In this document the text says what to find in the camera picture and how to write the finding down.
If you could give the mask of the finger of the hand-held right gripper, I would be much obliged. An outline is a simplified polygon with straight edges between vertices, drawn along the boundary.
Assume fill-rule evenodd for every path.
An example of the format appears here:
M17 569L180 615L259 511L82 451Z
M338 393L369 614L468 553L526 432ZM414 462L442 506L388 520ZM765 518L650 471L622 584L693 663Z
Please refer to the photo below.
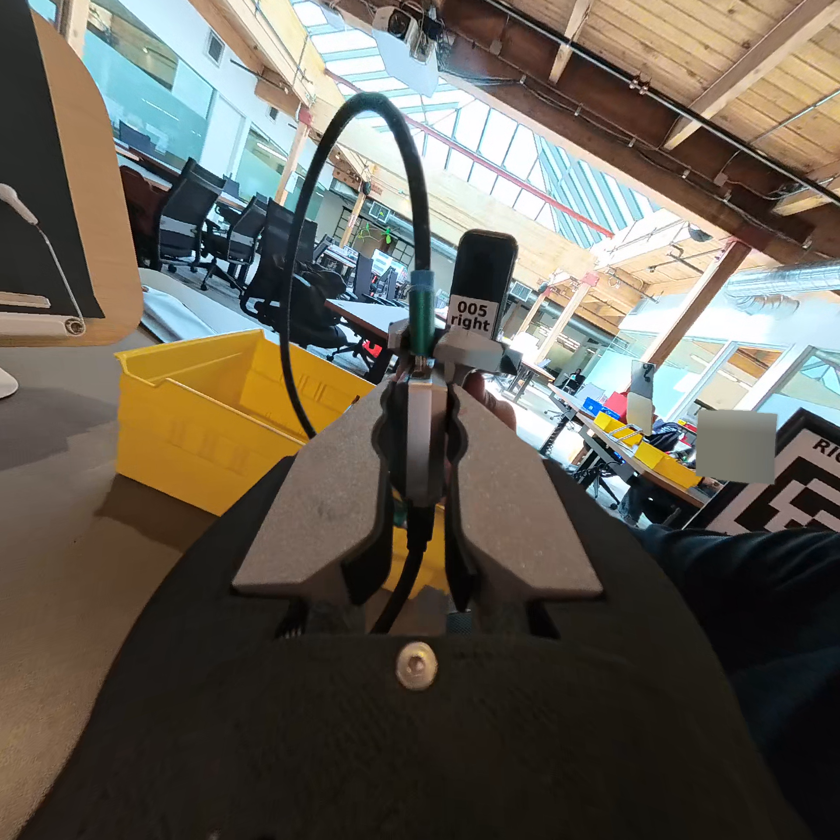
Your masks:
M401 382L422 373L422 361L413 351L412 328L409 320L395 321L388 329L387 349L392 352L395 369L388 376L390 382Z
M435 394L461 385L473 371L496 373L503 344L472 330L435 331Z

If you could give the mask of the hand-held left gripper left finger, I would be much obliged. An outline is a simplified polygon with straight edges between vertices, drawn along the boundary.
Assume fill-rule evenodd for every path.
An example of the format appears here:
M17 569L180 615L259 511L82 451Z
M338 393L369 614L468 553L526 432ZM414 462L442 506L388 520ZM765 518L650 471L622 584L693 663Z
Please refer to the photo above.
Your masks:
M365 604L392 566L393 500L374 446L386 383L299 450L233 580L241 595Z

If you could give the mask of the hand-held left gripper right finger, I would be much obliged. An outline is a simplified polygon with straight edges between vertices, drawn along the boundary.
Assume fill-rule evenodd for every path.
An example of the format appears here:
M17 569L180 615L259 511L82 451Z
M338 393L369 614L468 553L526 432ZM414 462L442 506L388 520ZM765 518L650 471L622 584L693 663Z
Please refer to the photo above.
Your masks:
M449 388L445 572L455 607L590 601L603 585L544 459L462 387Z

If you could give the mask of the black HDMI switch hub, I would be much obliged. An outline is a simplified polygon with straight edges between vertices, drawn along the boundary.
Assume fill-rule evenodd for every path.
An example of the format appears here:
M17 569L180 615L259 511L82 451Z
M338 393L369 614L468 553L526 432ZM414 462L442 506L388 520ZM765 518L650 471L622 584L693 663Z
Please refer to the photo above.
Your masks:
M372 443L387 466L392 495L405 513L407 555L402 572L372 634L387 634L414 588L433 536L435 508L443 495L447 386L433 366L414 367L389 382Z

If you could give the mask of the yellow plastic bin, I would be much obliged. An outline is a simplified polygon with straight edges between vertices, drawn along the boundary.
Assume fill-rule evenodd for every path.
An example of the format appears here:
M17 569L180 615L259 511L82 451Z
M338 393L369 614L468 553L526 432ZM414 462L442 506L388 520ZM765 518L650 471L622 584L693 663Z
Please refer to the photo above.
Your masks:
M376 387L306 351L290 356L316 436ZM293 459L311 441L288 400L278 347L257 330L118 359L118 472L219 516L232 533L233 586Z

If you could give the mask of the person's right forearm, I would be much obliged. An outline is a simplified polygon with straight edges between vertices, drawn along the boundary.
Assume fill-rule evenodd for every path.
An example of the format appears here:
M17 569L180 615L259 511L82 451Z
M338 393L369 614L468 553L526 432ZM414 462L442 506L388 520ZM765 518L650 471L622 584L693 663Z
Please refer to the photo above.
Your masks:
M630 533L675 585L732 681L838 690L839 535L794 528Z

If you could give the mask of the person's right hand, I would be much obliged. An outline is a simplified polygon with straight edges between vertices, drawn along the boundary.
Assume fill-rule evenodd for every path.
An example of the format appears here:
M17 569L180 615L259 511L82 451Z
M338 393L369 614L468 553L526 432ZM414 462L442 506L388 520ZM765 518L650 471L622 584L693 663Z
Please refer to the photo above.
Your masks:
M512 432L517 432L518 420L515 407L504 398L499 398L494 392L487 390L487 382L482 373L478 371L469 373L465 378L463 388Z

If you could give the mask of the yellow storage bin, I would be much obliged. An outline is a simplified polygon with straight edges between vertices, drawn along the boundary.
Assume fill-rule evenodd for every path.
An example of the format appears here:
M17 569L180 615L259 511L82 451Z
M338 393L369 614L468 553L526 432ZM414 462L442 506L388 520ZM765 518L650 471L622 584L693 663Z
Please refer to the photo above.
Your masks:
M700 478L693 469L685 466L670 454L645 441L640 442L636 446L633 456L655 474L681 488L689 489L696 487L700 482Z
M594 418L594 425L627 448L634 448L644 440L644 435L639 428L626 424L609 413L598 413Z

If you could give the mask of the beige tilted board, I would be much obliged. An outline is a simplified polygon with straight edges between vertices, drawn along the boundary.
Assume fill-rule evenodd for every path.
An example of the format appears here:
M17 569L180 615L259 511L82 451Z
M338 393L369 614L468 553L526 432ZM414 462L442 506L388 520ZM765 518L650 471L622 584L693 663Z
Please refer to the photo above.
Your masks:
M632 362L631 381L626 394L626 422L643 436L653 433L655 373L656 364L641 360Z

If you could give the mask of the white paper sheet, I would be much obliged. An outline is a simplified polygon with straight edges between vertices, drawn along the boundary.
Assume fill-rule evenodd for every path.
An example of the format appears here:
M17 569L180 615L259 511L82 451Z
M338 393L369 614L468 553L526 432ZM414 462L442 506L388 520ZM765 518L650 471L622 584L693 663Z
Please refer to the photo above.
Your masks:
M216 302L176 277L140 268L143 315L140 325L162 343L263 331L258 322Z

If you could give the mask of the black framed marker sign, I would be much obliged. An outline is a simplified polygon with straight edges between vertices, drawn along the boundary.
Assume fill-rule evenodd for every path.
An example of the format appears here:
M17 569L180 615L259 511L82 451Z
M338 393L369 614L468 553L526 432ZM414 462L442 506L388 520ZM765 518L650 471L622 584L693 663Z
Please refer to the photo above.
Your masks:
M739 535L839 531L839 429L798 408L776 435L773 482L724 483L685 529Z

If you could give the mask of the silver air duct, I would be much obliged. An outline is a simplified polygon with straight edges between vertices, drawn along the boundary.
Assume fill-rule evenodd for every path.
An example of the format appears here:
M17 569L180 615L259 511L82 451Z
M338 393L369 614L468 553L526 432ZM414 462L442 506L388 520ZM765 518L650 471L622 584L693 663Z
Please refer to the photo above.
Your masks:
M801 305L800 295L839 290L839 260L745 269L731 276L723 290L742 313L790 317Z

